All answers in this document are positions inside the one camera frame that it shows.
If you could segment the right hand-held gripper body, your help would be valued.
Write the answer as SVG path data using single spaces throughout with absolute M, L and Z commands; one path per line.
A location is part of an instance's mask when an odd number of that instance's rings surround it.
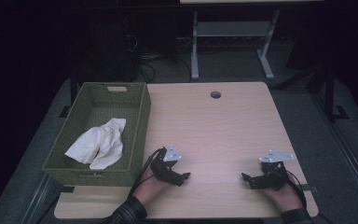
M 258 183 L 261 189 L 280 189 L 288 180 L 284 163 L 294 158 L 293 154 L 270 150 L 266 155 L 259 158 L 263 174 L 254 177 L 254 182 Z

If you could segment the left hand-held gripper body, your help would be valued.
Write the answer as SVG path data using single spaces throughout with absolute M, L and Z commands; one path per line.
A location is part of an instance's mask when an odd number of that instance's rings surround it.
M 181 159 L 182 156 L 174 145 L 169 145 L 168 148 L 163 147 L 158 150 L 158 154 L 153 159 L 150 168 L 158 180 L 174 185 L 175 181 L 182 179 L 182 177 L 172 168 Z

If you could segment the white cloth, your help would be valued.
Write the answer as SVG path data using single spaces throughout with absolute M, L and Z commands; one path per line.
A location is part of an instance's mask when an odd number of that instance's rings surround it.
M 126 123 L 125 119 L 112 118 L 102 126 L 88 129 L 75 140 L 64 155 L 87 164 L 91 170 L 106 169 L 123 156 L 121 135 Z

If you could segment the green woven basket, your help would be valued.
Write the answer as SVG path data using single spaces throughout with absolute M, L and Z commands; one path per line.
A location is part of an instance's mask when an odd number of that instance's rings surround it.
M 149 92 L 144 83 L 84 83 L 43 170 L 69 186 L 132 186 L 143 166 L 150 107 Z M 87 164 L 64 155 L 82 133 L 102 126 L 110 119 L 126 120 L 121 135 L 123 155 L 116 163 L 103 170 L 91 170 Z

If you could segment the person's right hand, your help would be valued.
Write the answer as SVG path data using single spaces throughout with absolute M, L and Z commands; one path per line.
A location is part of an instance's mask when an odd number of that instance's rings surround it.
M 281 213 L 303 208 L 301 199 L 289 184 L 285 184 L 278 190 L 262 189 L 261 192 L 272 201 Z

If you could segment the person's left hand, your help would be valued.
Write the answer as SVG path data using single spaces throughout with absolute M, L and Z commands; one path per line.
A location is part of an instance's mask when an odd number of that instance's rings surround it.
M 132 196 L 135 197 L 142 205 L 147 205 L 170 186 L 171 184 L 160 181 L 154 177 L 151 169 L 147 167 L 145 173 L 141 177 L 141 183 L 133 192 Z

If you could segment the black metal stand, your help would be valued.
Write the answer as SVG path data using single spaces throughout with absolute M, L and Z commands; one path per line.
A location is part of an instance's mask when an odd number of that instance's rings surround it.
M 306 85 L 309 93 L 316 94 L 324 88 L 324 113 L 328 119 L 335 122 L 337 119 L 349 119 L 348 114 L 341 105 L 334 104 L 335 95 L 335 74 L 329 63 L 316 63 L 311 68 L 285 80 L 284 82 L 270 87 L 271 90 L 284 90 L 301 79 L 310 77 Z

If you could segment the white metal table frame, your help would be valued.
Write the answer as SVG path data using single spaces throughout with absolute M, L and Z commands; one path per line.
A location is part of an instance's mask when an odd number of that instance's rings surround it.
M 198 12 L 194 12 L 190 61 L 191 79 L 198 80 L 200 78 L 198 40 L 201 37 L 264 37 L 265 43 L 256 53 L 266 78 L 274 79 L 267 53 L 279 15 L 280 11 L 275 10 L 269 21 L 199 21 Z

